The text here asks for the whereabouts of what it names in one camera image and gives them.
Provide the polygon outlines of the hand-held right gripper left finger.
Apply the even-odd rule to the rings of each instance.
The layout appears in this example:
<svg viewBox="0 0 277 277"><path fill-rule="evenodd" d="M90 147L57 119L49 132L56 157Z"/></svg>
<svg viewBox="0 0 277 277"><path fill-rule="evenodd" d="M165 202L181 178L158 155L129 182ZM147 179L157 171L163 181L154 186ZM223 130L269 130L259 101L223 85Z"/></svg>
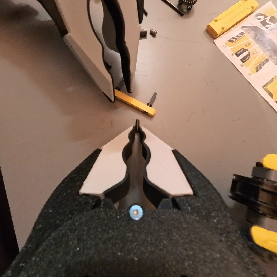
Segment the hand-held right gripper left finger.
<svg viewBox="0 0 277 277"><path fill-rule="evenodd" d="M129 127L101 148L79 194L104 198L109 189L123 181L127 170L123 149L130 142L128 135L132 129L133 126Z"/></svg>

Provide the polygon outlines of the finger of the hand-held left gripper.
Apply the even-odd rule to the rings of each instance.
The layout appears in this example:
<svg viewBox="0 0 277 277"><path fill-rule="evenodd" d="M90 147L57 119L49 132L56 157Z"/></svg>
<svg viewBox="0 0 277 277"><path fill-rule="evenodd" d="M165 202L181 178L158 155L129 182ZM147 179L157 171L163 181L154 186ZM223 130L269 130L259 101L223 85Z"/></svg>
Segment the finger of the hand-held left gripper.
<svg viewBox="0 0 277 277"><path fill-rule="evenodd" d="M67 29L65 43L108 100L114 102L113 77L105 64L103 44L92 24L90 1L58 0L57 7Z"/></svg>
<svg viewBox="0 0 277 277"><path fill-rule="evenodd" d="M106 46L119 53L123 80L133 92L141 28L141 1L104 0L102 31Z"/></svg>

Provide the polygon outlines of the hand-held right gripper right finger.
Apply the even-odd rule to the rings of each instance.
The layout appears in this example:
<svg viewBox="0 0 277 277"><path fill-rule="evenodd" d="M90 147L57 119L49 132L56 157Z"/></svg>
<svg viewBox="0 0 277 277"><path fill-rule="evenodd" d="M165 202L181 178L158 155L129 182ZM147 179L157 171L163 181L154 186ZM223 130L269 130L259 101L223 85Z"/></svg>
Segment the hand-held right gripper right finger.
<svg viewBox="0 0 277 277"><path fill-rule="evenodd" d="M158 208L164 199L193 196L174 149L145 127L140 127L139 133L145 159L143 191L151 204Z"/></svg>

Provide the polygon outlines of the yellow thin beam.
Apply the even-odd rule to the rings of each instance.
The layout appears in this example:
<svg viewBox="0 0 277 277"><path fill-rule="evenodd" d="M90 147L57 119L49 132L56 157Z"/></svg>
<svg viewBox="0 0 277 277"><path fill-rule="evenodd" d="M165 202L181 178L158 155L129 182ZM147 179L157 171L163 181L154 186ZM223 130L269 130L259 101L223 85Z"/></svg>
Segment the yellow thin beam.
<svg viewBox="0 0 277 277"><path fill-rule="evenodd" d="M140 101L130 97L129 95L126 95L125 93L123 93L121 91L118 91L117 89L114 89L114 92L115 92L115 97L119 101L121 101L121 102L123 102L123 103L125 103L125 104L127 104L127 105L143 112L143 113L146 113L147 115L149 115L151 117L155 116L156 110L154 108L144 104L143 102L140 102Z"/></svg>

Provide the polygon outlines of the yellow toy vehicle model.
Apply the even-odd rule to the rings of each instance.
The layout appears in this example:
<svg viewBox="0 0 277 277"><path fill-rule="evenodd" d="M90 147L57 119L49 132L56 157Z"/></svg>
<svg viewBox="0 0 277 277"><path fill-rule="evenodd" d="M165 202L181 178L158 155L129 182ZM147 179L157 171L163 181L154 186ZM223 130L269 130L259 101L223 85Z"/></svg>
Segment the yellow toy vehicle model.
<svg viewBox="0 0 277 277"><path fill-rule="evenodd" d="M267 154L256 163L251 177L234 175L230 198L247 207L250 241L277 254L277 155Z"/></svg>

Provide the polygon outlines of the thick black rod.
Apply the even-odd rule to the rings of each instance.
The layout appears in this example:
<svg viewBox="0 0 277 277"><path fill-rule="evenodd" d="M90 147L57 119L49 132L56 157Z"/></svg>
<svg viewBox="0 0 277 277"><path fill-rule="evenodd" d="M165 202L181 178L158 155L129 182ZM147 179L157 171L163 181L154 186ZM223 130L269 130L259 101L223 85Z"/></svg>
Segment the thick black rod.
<svg viewBox="0 0 277 277"><path fill-rule="evenodd" d="M184 12L180 10L177 6L175 6L173 3L171 3L169 0L162 0L163 3L165 3L168 7L170 7L173 11L178 13L180 16L184 16Z"/></svg>

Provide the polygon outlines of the black bevel gear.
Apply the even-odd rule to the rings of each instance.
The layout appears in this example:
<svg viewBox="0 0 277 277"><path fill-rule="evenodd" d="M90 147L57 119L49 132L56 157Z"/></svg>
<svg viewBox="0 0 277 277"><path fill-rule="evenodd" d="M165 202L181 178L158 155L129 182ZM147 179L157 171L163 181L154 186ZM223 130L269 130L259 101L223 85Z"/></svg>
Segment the black bevel gear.
<svg viewBox="0 0 277 277"><path fill-rule="evenodd" d="M185 8L187 11L191 10L192 7L197 3L197 0L179 0L178 5Z"/></svg>

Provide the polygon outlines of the yellow rectangular panel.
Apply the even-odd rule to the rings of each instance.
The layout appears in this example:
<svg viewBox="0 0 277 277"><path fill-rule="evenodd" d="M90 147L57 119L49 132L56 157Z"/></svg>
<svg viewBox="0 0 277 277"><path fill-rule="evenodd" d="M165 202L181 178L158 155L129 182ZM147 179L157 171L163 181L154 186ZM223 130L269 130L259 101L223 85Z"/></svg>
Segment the yellow rectangular panel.
<svg viewBox="0 0 277 277"><path fill-rule="evenodd" d="M258 6L255 0L241 0L214 18L206 26L206 31L217 38L247 18Z"/></svg>

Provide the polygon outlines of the yellow sticker sheet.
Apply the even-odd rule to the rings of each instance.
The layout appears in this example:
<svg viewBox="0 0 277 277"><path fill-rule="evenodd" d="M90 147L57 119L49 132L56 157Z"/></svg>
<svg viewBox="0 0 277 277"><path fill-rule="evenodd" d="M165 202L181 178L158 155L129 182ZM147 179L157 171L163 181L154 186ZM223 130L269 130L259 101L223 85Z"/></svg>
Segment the yellow sticker sheet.
<svg viewBox="0 0 277 277"><path fill-rule="evenodd" d="M214 40L215 45L277 111L276 1L269 1Z"/></svg>

